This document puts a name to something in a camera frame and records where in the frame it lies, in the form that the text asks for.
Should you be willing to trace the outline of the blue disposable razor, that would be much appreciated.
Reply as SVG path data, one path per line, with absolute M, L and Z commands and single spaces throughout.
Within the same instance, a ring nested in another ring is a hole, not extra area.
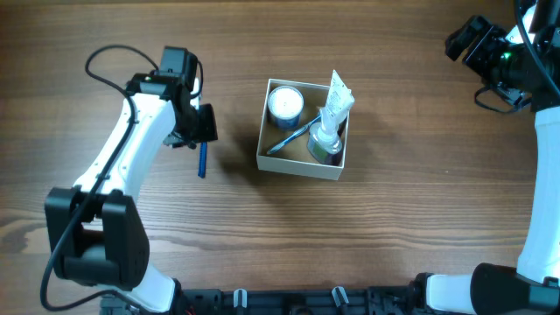
M 198 176 L 201 179 L 206 177 L 207 172 L 207 142 L 201 143 L 199 146 L 199 169 Z

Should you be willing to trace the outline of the blue jar white lid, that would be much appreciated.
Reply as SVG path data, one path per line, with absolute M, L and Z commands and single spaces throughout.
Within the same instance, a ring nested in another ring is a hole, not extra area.
M 304 97 L 294 87 L 280 86 L 268 96 L 269 119 L 280 130 L 294 130 L 304 108 Z

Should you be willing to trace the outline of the blue white toothbrush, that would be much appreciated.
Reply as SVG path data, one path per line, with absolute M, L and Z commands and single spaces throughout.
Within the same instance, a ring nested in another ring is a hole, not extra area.
M 270 149 L 267 150 L 266 154 L 267 155 L 272 155 L 275 154 L 277 152 L 279 152 L 284 146 L 286 146 L 287 144 L 291 143 L 293 140 L 301 137 L 305 132 L 307 132 L 310 127 L 314 124 L 317 123 L 321 120 L 321 115 L 318 115 L 317 117 L 315 117 L 313 120 L 309 121 L 307 124 L 305 124 L 304 126 L 302 126 L 301 128 L 297 129 L 296 131 L 294 131 L 290 136 L 288 136 L 287 138 L 285 138 L 284 140 L 282 140 L 281 142 L 275 144 L 274 146 L 272 146 Z

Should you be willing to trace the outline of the clear blue spray bottle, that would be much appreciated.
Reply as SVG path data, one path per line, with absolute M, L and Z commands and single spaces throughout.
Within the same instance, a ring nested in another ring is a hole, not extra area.
M 319 111 L 319 119 L 309 128 L 307 149 L 322 165 L 338 166 L 342 159 L 343 144 L 338 133 L 339 125 L 327 108 Z

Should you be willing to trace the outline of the white cosmetic tube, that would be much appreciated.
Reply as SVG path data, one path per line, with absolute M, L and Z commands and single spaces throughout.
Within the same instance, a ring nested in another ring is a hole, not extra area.
M 347 118 L 349 111 L 355 103 L 352 90 L 340 78 L 339 74 L 333 70 L 328 96 L 325 102 L 327 114 L 335 119 L 337 124 L 341 124 Z

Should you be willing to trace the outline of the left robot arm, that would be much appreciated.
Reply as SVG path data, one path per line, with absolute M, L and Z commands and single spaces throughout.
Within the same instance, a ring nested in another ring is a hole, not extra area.
M 167 46 L 148 73 L 120 88 L 122 112 L 101 152 L 69 188 L 45 199 L 51 255 L 39 289 L 51 276 L 94 289 L 104 314 L 190 314 L 178 280 L 151 264 L 137 211 L 144 178 L 161 146 L 205 153 L 218 137 L 214 109 L 201 102 L 203 66 L 185 48 Z

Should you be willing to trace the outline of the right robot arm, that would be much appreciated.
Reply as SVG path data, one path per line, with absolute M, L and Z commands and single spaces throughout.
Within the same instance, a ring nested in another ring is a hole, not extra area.
M 557 314 L 559 312 L 559 3 L 515 1 L 504 31 L 473 16 L 445 41 L 509 105 L 535 115 L 537 171 L 528 235 L 515 267 L 483 262 L 465 275 L 420 274 L 409 284 L 409 312 Z

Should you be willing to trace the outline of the white cardboard box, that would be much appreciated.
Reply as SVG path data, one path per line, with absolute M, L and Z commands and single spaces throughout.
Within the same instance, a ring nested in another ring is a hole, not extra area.
M 325 105 L 329 89 L 328 85 L 318 85 L 292 80 L 268 80 L 256 149 L 258 169 L 261 171 L 279 172 L 319 179 L 338 180 L 345 167 L 349 116 L 347 116 L 346 120 L 340 125 L 340 140 L 343 144 L 343 148 L 341 159 L 337 165 L 321 164 L 312 156 L 307 148 L 309 141 L 308 131 L 288 143 L 279 152 L 272 155 L 268 154 L 268 150 L 272 146 L 286 139 L 293 133 L 293 130 L 283 131 L 279 129 L 269 120 L 269 95 L 275 88 L 281 86 L 294 87 L 303 95 L 304 108 L 300 116 L 300 124 L 297 126 L 298 129 L 319 114 L 319 106 Z

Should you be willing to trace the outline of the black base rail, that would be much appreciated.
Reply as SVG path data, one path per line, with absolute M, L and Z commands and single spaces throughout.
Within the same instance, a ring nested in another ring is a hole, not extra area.
M 406 287 L 349 290 L 183 290 L 172 315 L 382 315 L 419 314 Z

